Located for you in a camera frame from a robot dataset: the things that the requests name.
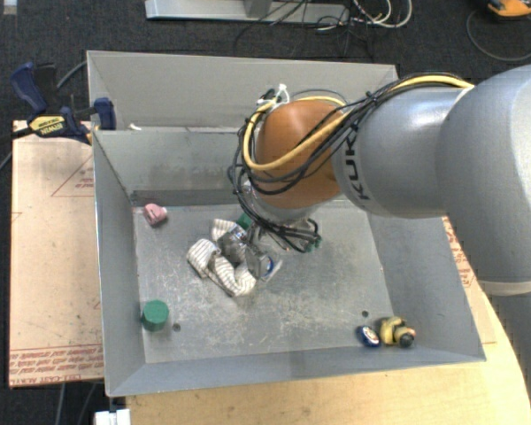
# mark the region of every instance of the white fabric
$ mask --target white fabric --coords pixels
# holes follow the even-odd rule
[[[227,231],[236,226],[230,220],[215,219],[212,222],[211,238],[216,242]],[[230,296],[243,296],[256,286],[256,278],[243,261],[236,269],[220,254],[217,245],[206,239],[199,239],[187,252],[187,261],[201,278],[209,277]]]

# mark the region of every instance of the cardboard sheet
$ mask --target cardboard sheet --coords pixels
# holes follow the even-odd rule
[[[11,387],[103,377],[92,148],[13,143]]]

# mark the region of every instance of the gray floor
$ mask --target gray floor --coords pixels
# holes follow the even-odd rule
[[[27,62],[54,62],[59,74],[79,64],[86,50],[173,52],[266,58],[309,58],[327,61],[396,65],[399,75],[429,70],[449,71],[479,82],[515,66],[478,51],[466,35],[473,0],[413,0],[412,20],[398,30],[365,30],[349,37],[338,30],[316,34],[303,27],[274,27],[229,22],[147,21],[145,0],[18,0],[17,16],[4,16],[0,0],[0,135],[10,122],[25,118],[28,107],[16,98],[9,76]],[[531,50],[531,22],[492,23],[479,13],[473,27],[479,41],[498,55],[515,57]],[[235,48],[235,39],[242,32]],[[87,103],[86,77],[75,75],[63,88],[67,102]],[[0,146],[0,162],[9,152]],[[54,423],[59,388],[9,390],[8,363],[10,210],[12,169],[0,173],[0,424]],[[90,392],[87,383],[67,386],[62,423],[77,422]],[[103,389],[93,391],[87,418],[108,407]]]

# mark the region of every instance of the blue object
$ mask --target blue object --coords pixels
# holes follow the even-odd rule
[[[37,115],[41,115],[47,110],[47,102],[42,93],[35,85],[34,64],[30,61],[16,69],[10,76],[16,95],[32,106],[34,112],[28,121],[33,120]]]
[[[104,130],[116,129],[116,115],[114,114],[114,106],[108,97],[99,97],[94,107],[98,118],[100,118],[100,128]]]
[[[381,345],[380,336],[370,326],[358,326],[356,328],[356,336],[365,346],[375,348]]]

